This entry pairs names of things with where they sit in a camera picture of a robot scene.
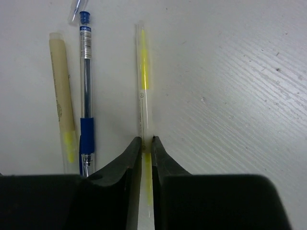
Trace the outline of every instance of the pen label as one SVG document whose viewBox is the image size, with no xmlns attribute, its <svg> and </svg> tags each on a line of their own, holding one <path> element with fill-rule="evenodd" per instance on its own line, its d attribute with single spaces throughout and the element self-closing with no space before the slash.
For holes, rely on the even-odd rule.
<svg viewBox="0 0 307 230">
<path fill-rule="evenodd" d="M 80 50 L 82 58 L 92 59 L 92 32 L 88 26 L 80 26 Z"/>
</svg>

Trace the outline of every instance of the transparent cap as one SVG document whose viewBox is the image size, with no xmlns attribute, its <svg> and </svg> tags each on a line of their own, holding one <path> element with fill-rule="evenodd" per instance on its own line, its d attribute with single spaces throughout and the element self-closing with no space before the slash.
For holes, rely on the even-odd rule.
<svg viewBox="0 0 307 230">
<path fill-rule="evenodd" d="M 69 24 L 72 24 L 72 25 L 79 24 L 79 18 L 80 18 L 79 13 L 81 11 L 84 11 L 87 2 L 88 0 L 72 0 L 71 12 L 68 17 Z"/>
</svg>

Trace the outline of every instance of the white surface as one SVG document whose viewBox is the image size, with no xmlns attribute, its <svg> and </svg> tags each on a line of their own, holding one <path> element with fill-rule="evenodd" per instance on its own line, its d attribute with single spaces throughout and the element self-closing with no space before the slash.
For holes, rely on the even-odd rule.
<svg viewBox="0 0 307 230">
<path fill-rule="evenodd" d="M 64 33 L 79 127 L 79 32 L 67 24 L 70 3 L 0 2 L 3 174 L 63 172 L 48 35 Z M 144 19 L 155 133 L 168 153 L 191 173 L 268 176 L 294 229 L 306 229 L 307 3 L 90 0 L 87 9 L 93 20 L 96 167 L 138 135 L 135 23 Z"/>
</svg>

